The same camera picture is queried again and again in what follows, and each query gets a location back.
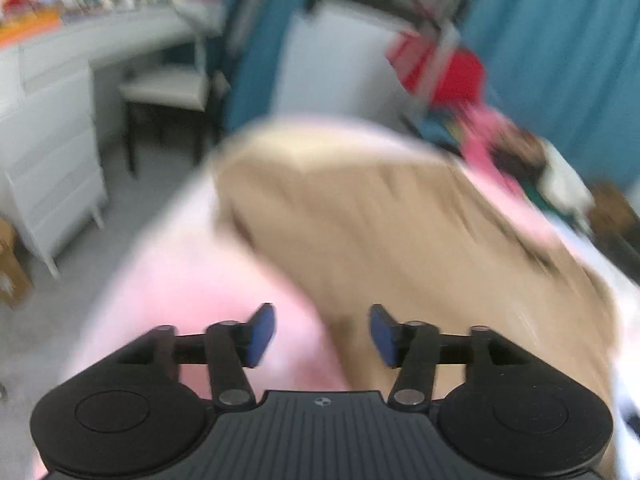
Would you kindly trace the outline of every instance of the brown blanket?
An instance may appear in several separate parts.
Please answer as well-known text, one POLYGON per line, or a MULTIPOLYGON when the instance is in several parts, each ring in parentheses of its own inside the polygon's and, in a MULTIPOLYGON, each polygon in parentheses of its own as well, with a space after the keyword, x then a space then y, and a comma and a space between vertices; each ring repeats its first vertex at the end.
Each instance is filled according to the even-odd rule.
MULTIPOLYGON (((387 394, 397 374, 368 334, 368 309, 381 303, 443 333, 491 326, 612 405, 609 292, 567 250, 521 235, 453 166, 336 161, 268 141, 243 140, 218 161, 220 222, 314 302, 353 388, 387 394)), ((461 370, 440 367, 434 398, 461 382, 461 370)))

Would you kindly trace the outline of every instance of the white dresser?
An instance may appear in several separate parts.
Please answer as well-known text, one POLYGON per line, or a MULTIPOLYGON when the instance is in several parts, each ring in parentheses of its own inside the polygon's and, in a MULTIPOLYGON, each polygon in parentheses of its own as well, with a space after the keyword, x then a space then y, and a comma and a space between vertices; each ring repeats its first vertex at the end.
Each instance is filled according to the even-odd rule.
POLYGON ((67 25, 0 50, 0 216, 53 275, 54 257, 107 201, 93 70, 193 38, 169 7, 67 25))

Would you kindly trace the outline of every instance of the chair seat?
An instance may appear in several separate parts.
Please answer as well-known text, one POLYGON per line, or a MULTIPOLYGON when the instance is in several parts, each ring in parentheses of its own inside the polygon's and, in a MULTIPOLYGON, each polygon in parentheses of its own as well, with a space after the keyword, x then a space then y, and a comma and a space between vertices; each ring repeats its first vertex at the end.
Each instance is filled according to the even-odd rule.
POLYGON ((204 111, 210 81, 189 66, 165 66, 120 85, 122 97, 133 103, 204 111))

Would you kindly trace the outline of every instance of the brown box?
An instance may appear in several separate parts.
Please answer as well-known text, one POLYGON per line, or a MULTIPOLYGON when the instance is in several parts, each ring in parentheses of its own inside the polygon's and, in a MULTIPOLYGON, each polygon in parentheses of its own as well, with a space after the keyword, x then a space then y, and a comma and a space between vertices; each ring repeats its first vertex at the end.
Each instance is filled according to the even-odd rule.
POLYGON ((15 229, 0 218, 0 300, 16 307, 31 288, 31 280, 14 255, 15 229))

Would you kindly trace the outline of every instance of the blue curtain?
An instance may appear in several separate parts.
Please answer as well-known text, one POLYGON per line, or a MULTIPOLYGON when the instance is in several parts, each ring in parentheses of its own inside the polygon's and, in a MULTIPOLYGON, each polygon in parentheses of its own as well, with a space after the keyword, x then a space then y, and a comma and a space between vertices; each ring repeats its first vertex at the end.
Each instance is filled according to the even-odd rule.
MULTIPOLYGON (((233 0, 224 0, 229 6, 233 0)), ((269 0, 234 83, 225 118, 229 131, 268 113, 289 19, 302 0, 269 0)), ((215 46, 210 46, 211 57, 215 46)))
POLYGON ((584 178, 640 175, 640 0, 476 0, 462 32, 488 101, 584 178))

